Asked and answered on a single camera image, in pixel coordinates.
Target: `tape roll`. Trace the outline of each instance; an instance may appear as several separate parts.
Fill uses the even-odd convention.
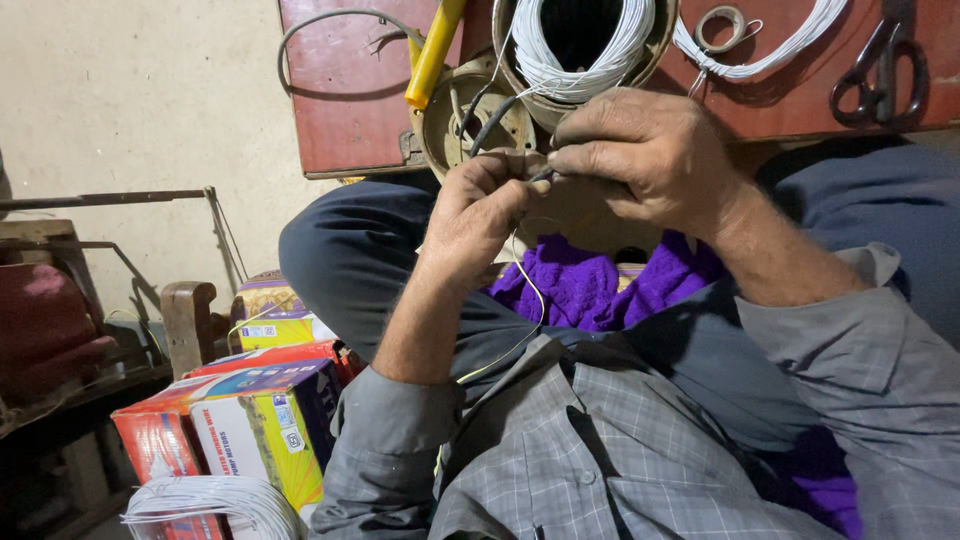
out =
[[[723,45],[711,45],[707,43],[707,40],[704,39],[704,25],[707,24],[707,21],[712,18],[725,18],[730,21],[733,25],[733,37],[731,37]],[[743,40],[744,34],[747,32],[747,19],[744,18],[743,13],[740,12],[734,6],[717,6],[712,10],[708,11],[703,17],[701,17],[700,22],[697,23],[697,30],[694,33],[694,38],[697,40],[697,45],[711,54],[725,53]]]

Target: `coil of white wire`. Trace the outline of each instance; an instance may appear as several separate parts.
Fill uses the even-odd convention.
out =
[[[643,42],[654,25],[654,0],[623,0],[616,30],[600,57],[583,72],[564,71],[547,46],[540,23],[545,0],[517,0],[510,32],[516,42],[517,70],[536,92],[562,103],[584,103],[623,82],[643,56]]]
[[[677,27],[673,32],[673,42],[687,56],[696,61],[701,69],[712,71],[728,79],[743,79],[781,65],[795,57],[797,53],[804,50],[807,45],[820,37],[833,24],[833,21],[837,19],[846,5],[847,0],[816,0],[813,11],[810,12],[810,16],[797,32],[784,41],[780,47],[777,47],[777,50],[754,63],[726,65],[707,56],[694,42],[690,32],[684,26],[684,21],[679,16],[677,16]]]
[[[300,538],[300,518],[283,495],[249,477],[152,479],[133,494],[120,518],[136,540],[154,540],[163,538],[158,524],[207,514],[247,520],[265,540]]]

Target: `shirt sleeve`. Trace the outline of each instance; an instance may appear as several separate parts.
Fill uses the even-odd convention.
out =
[[[960,530],[960,355],[901,295],[872,243],[837,254],[877,288],[803,307],[737,299],[743,328],[847,452],[864,538]]]
[[[337,404],[310,537],[426,538],[437,455],[463,399],[454,383],[406,384],[365,369]]]

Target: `scissors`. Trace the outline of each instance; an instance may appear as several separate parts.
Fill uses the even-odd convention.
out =
[[[876,122],[881,126],[901,126],[916,119],[929,87],[926,57],[913,39],[916,7],[914,0],[882,0],[883,20],[874,30],[867,46],[860,51],[853,67],[833,87],[830,111],[845,126]],[[906,110],[897,113],[897,59],[906,56],[913,65],[913,87]],[[876,66],[876,85],[867,75]],[[840,110],[840,99],[857,88],[855,110]]]

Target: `shirt cuff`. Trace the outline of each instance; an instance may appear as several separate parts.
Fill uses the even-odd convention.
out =
[[[877,287],[900,265],[900,254],[879,243],[836,255]],[[909,309],[886,287],[800,307],[736,302],[743,329],[780,368],[873,393],[886,388],[900,357]]]
[[[378,454],[437,449],[453,435],[463,403],[455,382],[408,384],[368,368],[344,389],[331,431],[352,448]]]

